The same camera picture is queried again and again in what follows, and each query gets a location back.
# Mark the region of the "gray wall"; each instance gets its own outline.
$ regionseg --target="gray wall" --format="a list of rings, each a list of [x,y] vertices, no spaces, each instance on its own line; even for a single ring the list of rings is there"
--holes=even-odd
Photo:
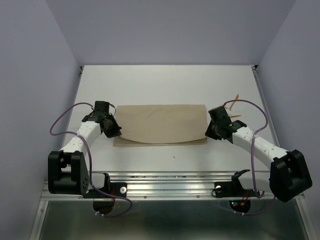
[[[302,151],[313,180],[305,192],[320,233],[320,1],[297,0],[258,74],[281,146]]]
[[[0,238],[28,239],[47,157],[49,127],[74,99],[79,66],[44,0],[0,7]],[[57,130],[64,129],[67,121]]]
[[[46,0],[80,64],[258,64],[294,0]]]

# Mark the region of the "tabletop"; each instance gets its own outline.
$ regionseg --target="tabletop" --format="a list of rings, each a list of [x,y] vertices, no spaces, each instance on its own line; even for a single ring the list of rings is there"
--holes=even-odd
[[[239,99],[263,108],[249,65],[86,65],[75,103],[107,101],[115,105],[204,104],[207,111],[239,94]],[[91,109],[73,109],[68,131],[77,132]],[[237,118],[256,130],[265,124],[254,106],[236,102]],[[271,129],[261,137],[274,143]],[[66,144],[72,136],[66,136]],[[97,172],[220,172],[250,169],[250,154],[227,140],[208,139],[205,145],[114,147],[104,134],[90,148],[93,171]],[[256,170],[268,169],[255,159]]]

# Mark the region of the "brown fabric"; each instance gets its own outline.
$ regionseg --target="brown fabric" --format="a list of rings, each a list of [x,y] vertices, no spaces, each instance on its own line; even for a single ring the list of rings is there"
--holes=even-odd
[[[135,146],[204,144],[192,142],[205,139],[208,126],[205,105],[118,106],[116,121],[122,135],[114,139],[115,147],[133,147],[132,142]]]

